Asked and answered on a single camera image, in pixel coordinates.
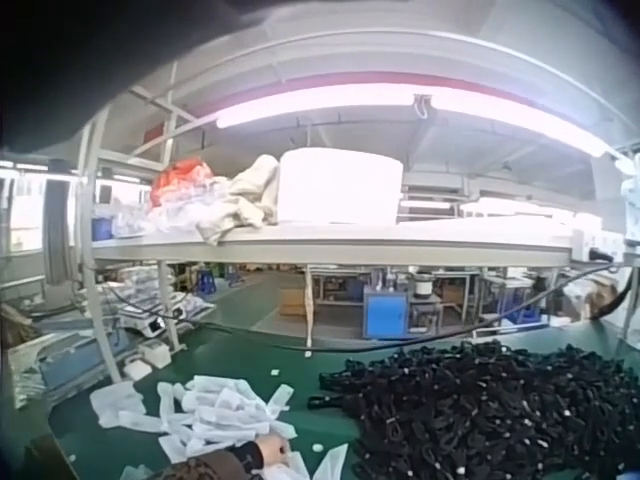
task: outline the shelf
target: shelf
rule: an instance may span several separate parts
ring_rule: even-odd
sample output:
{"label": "shelf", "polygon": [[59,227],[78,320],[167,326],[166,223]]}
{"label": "shelf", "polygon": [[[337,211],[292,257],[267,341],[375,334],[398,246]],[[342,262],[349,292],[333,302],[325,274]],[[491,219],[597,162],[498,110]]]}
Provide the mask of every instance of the shelf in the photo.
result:
{"label": "shelf", "polygon": [[570,231],[531,218],[521,225],[513,217],[507,218],[510,222],[504,220],[436,220],[392,227],[243,227],[231,231],[216,247],[204,243],[196,232],[164,233],[95,242],[93,253],[96,259],[222,263],[443,267],[560,267],[570,263]]}

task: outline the black cord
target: black cord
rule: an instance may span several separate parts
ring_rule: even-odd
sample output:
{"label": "black cord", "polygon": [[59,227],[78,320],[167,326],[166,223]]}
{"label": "black cord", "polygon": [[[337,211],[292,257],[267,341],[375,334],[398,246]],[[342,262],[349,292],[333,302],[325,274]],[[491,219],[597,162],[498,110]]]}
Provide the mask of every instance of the black cord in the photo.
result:
{"label": "black cord", "polygon": [[[601,271],[604,271],[604,270],[609,270],[612,266],[615,266],[615,265],[613,265],[613,264],[599,265],[597,267],[593,267],[593,268],[590,268],[590,269],[585,270],[583,272],[577,273],[577,274],[575,274],[575,275],[573,275],[573,276],[561,281],[560,283],[554,285],[553,287],[545,290],[544,292],[541,292],[538,295],[534,295],[533,297],[529,298],[527,301],[523,302],[522,304],[518,305],[517,307],[514,307],[511,310],[508,310],[507,312],[504,312],[504,313],[500,314],[499,316],[497,316],[496,318],[493,318],[491,320],[480,322],[480,323],[477,323],[475,325],[470,325],[468,327],[462,327],[462,328],[460,328],[458,330],[455,330],[455,331],[452,331],[452,332],[441,333],[441,334],[438,334],[438,335],[430,335],[428,337],[418,337],[418,338],[413,338],[413,339],[410,339],[410,340],[401,340],[401,341],[398,341],[398,342],[384,342],[382,344],[369,345],[369,346],[366,346],[366,347],[351,347],[351,348],[335,348],[335,347],[332,347],[332,348],[330,348],[330,347],[305,347],[305,346],[282,345],[282,344],[278,344],[278,343],[264,341],[264,340],[261,340],[261,339],[256,339],[256,338],[246,334],[244,330],[223,327],[223,326],[215,324],[213,322],[200,322],[200,321],[193,321],[193,320],[190,320],[190,319],[185,319],[183,321],[187,322],[187,323],[192,323],[192,324],[194,324],[196,326],[203,326],[205,328],[209,328],[211,330],[215,330],[215,331],[218,331],[220,333],[225,333],[227,335],[244,336],[249,341],[252,341],[252,342],[255,342],[255,343],[258,343],[258,344],[262,344],[262,345],[266,345],[266,346],[269,346],[271,348],[277,348],[277,349],[280,349],[280,350],[290,350],[290,351],[297,351],[297,352],[316,352],[316,353],[369,353],[369,352],[377,352],[377,351],[387,350],[387,349],[397,349],[397,348],[410,347],[410,346],[414,346],[414,345],[423,345],[425,343],[431,343],[431,342],[435,342],[435,341],[438,341],[438,340],[446,340],[446,339],[449,339],[449,338],[458,337],[460,335],[467,335],[469,333],[474,332],[475,330],[491,327],[495,322],[497,322],[499,320],[502,320],[503,318],[506,318],[506,317],[512,315],[513,313],[516,313],[516,312],[522,310],[523,308],[526,308],[526,307],[528,307],[530,305],[533,305],[533,304],[537,303],[541,299],[549,296],[550,294],[552,294],[553,292],[555,292],[557,290],[560,290],[561,288],[566,287],[570,283],[575,282],[576,280],[579,280],[581,278],[587,277],[589,275],[592,275],[594,273],[601,272]],[[122,297],[120,297],[117,294],[117,292],[115,292],[115,291],[113,291],[113,294],[121,302],[123,302],[123,303],[125,303],[127,305],[130,305],[132,307],[138,308],[142,312],[149,313],[149,314],[152,314],[152,315],[156,315],[158,317],[165,318],[165,319],[166,318],[171,318],[172,320],[175,320],[174,317],[168,317],[167,315],[158,314],[157,312],[153,312],[153,311],[150,311],[150,310],[145,310],[143,308],[140,308],[139,306],[135,305],[134,303],[129,302],[129,301],[123,299]]]}
{"label": "black cord", "polygon": [[627,298],[627,295],[631,291],[631,285],[633,283],[633,275],[634,275],[634,272],[633,270],[631,270],[631,274],[627,279],[627,284],[624,286],[622,291],[618,294],[616,298],[611,300],[611,302],[598,308],[598,310],[596,310],[596,312],[594,312],[594,314],[591,316],[590,318],[591,320],[600,320],[601,318],[612,314],[614,311],[616,311],[620,307],[620,305],[622,305],[624,300]]}

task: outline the black cable pile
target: black cable pile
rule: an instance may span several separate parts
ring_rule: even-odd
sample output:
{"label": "black cable pile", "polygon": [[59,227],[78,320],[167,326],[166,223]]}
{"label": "black cable pile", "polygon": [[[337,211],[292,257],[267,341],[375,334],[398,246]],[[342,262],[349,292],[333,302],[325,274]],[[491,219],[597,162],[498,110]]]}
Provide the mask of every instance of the black cable pile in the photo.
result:
{"label": "black cable pile", "polygon": [[362,480],[516,480],[640,468],[640,385],[620,361],[571,345],[552,354],[497,341],[399,351],[321,374],[309,408],[357,420]]}

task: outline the red plastic bag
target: red plastic bag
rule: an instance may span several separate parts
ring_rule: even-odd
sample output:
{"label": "red plastic bag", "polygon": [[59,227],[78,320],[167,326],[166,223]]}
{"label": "red plastic bag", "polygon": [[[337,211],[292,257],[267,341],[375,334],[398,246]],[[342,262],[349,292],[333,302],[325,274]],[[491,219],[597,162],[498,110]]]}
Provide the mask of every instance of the red plastic bag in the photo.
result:
{"label": "red plastic bag", "polygon": [[163,198],[175,198],[176,194],[205,185],[213,177],[213,172],[200,157],[178,160],[163,170],[154,180],[149,195],[151,206],[158,207],[162,205]]}

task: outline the white bin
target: white bin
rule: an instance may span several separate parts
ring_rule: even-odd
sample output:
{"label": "white bin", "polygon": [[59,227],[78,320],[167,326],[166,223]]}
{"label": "white bin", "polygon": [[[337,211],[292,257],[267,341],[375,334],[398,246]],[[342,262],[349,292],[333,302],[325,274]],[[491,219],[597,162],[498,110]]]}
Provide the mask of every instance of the white bin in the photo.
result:
{"label": "white bin", "polygon": [[334,148],[300,148],[280,159],[279,223],[394,225],[402,188],[398,160]]}

